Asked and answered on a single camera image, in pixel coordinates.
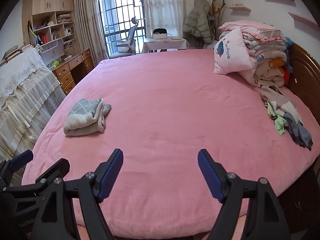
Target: drawer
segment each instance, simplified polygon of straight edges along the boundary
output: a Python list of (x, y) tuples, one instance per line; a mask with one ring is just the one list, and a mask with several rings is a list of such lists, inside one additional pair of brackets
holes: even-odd
[(66, 88), (63, 90), (63, 92), (67, 95), (70, 93), (70, 91), (76, 86), (75, 82), (72, 80), (71, 83), (69, 83)]
[(85, 67), (87, 68), (88, 73), (94, 69), (94, 64), (92, 58), (88, 58), (84, 61)]
[(70, 82), (73, 81), (71, 72), (69, 72), (67, 75), (65, 75), (63, 78), (60, 80), (60, 86), (62, 89), (65, 89), (65, 87), (70, 84)]
[(56, 77), (58, 80), (63, 78), (65, 75), (67, 75), (70, 72), (68, 64), (63, 65), (62, 67), (58, 68), (57, 70), (54, 71), (56, 74)]
[(84, 53), (82, 53), (82, 55), (84, 60), (91, 57), (90, 50), (85, 51)]
[(83, 60), (84, 60), (84, 59), (83, 59), (82, 54), (79, 55), (78, 57), (75, 57), (74, 59), (70, 60), (70, 61), (68, 62), (70, 70), (72, 70), (72, 69), (74, 69), (76, 66), (78, 66), (81, 62), (83, 62)]

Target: metal screw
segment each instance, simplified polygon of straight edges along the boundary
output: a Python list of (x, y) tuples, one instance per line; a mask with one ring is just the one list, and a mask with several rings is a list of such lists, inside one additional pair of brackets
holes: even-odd
[(85, 175), (85, 177), (86, 177), (87, 179), (92, 179), (92, 178), (94, 177), (94, 172), (89, 171), (89, 172)]
[(260, 183), (262, 183), (262, 184), (267, 184), (267, 183), (268, 183), (268, 181), (267, 181), (266, 178), (261, 178), (261, 179), (259, 179), (259, 181), (260, 181)]
[(53, 182), (54, 182), (55, 184), (60, 184), (61, 181), (62, 181), (62, 179), (59, 178), (59, 177), (57, 177), (57, 178), (55, 178), (55, 179), (53, 180)]
[(228, 172), (227, 176), (229, 179), (234, 179), (236, 177), (236, 174), (233, 172)]

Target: puffer jacket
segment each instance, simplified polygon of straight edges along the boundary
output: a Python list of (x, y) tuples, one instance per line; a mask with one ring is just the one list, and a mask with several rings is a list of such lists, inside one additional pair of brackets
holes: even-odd
[(204, 43), (211, 43), (210, 29), (207, 15), (209, 12), (209, 2), (207, 0), (196, 0), (196, 5), (189, 13), (184, 22), (183, 32), (203, 38)]

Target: desk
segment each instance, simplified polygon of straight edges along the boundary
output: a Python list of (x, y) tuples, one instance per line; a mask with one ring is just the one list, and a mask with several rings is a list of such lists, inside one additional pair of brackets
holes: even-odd
[(185, 39), (173, 40), (172, 37), (166, 39), (150, 39), (143, 43), (142, 53), (157, 49), (187, 49), (189, 43)]
[(91, 70), (95, 68), (90, 49), (72, 56), (52, 70), (67, 95)]

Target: window grill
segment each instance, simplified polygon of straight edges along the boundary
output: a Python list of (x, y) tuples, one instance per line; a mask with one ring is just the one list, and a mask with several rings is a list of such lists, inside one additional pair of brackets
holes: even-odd
[(146, 40), (144, 0), (99, 0), (99, 7), (108, 54), (118, 52), (117, 43), (112, 41), (127, 39), (129, 29), (134, 26), (133, 17), (139, 20), (134, 39), (136, 53), (141, 53)]

